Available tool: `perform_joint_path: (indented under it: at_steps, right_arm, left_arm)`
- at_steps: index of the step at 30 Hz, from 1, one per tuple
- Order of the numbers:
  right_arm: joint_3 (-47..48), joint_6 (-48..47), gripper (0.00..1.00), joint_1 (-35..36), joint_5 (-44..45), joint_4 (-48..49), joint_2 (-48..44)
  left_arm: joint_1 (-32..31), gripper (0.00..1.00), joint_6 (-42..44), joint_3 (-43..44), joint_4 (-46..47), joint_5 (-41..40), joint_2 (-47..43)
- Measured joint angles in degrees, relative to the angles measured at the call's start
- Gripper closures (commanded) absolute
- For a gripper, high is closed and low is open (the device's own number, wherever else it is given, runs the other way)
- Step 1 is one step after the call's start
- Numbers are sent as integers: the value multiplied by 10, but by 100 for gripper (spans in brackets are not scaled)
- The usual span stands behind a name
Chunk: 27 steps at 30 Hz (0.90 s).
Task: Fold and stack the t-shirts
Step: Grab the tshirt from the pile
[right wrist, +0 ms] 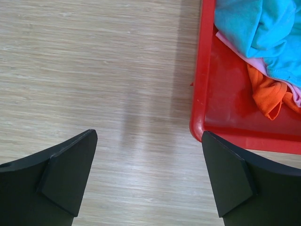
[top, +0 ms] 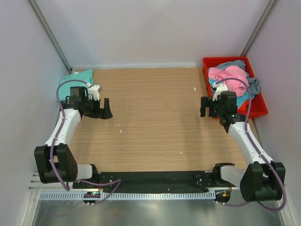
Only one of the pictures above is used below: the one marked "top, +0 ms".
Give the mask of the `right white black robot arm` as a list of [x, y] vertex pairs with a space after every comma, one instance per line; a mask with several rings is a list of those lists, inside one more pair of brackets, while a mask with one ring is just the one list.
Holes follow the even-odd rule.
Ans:
[[218, 171], [212, 174], [212, 181], [216, 186], [230, 182], [240, 189], [246, 202], [286, 201], [285, 167], [283, 163], [275, 162], [260, 146], [246, 117], [238, 113], [236, 100], [236, 94], [230, 91], [200, 99], [200, 116], [204, 117], [208, 112], [210, 117], [219, 119], [248, 165], [246, 170], [240, 170], [233, 164], [220, 164]]

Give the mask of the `blue t shirt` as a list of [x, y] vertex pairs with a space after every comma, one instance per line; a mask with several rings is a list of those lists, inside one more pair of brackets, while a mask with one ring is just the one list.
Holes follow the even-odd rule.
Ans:
[[246, 89], [242, 96], [237, 97], [237, 106], [240, 108], [245, 101], [249, 100], [249, 92]]

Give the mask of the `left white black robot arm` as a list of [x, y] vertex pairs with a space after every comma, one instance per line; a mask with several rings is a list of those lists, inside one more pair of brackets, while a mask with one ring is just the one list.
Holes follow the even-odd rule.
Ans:
[[70, 95], [61, 102], [59, 120], [51, 137], [43, 146], [34, 150], [40, 180], [44, 184], [62, 182], [74, 182], [83, 180], [89, 188], [99, 185], [100, 177], [97, 168], [93, 164], [77, 164], [69, 145], [73, 133], [86, 116], [95, 119], [110, 119], [109, 99], [104, 99], [104, 107], [100, 107], [100, 92], [102, 87], [71, 87]]

